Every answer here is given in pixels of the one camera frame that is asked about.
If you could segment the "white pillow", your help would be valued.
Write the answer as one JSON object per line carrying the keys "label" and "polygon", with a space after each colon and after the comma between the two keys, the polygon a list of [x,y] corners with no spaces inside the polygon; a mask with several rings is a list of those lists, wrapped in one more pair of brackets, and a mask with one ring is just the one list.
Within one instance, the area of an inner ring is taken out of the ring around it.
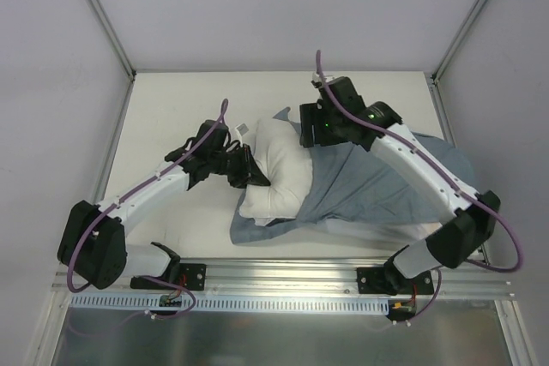
{"label": "white pillow", "polygon": [[312,187],[310,151],[300,146],[299,135],[288,121],[262,119],[255,137],[253,158],[270,185],[248,186],[238,213],[261,226],[276,219],[295,219]]}

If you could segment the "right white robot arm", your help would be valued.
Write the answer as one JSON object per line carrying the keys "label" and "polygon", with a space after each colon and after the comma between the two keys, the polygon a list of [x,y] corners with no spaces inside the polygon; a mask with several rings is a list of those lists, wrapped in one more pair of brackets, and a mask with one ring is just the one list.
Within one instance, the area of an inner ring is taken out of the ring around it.
{"label": "right white robot arm", "polygon": [[413,286],[420,274],[437,267],[459,267],[494,231],[491,211],[500,208],[491,191],[480,194],[449,171],[419,142],[386,103],[366,105],[346,76],[314,74],[320,97],[299,107],[304,147],[350,142],[382,160],[422,195],[440,227],[392,255],[366,280],[377,293],[394,296]]}

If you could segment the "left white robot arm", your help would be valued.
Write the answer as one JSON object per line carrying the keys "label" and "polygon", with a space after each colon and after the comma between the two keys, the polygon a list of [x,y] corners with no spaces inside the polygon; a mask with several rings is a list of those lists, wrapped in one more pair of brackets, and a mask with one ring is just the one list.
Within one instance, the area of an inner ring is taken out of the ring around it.
{"label": "left white robot arm", "polygon": [[162,243],[129,245],[126,237],[165,201],[181,195],[212,175],[226,177],[230,186],[268,187],[250,146],[231,138],[221,121],[207,120],[183,146],[169,152],[143,182],[122,195],[92,204],[79,201],[70,210],[57,259],[68,268],[67,286],[74,275],[98,290],[129,277],[136,289],[169,289],[189,284],[178,253]]}

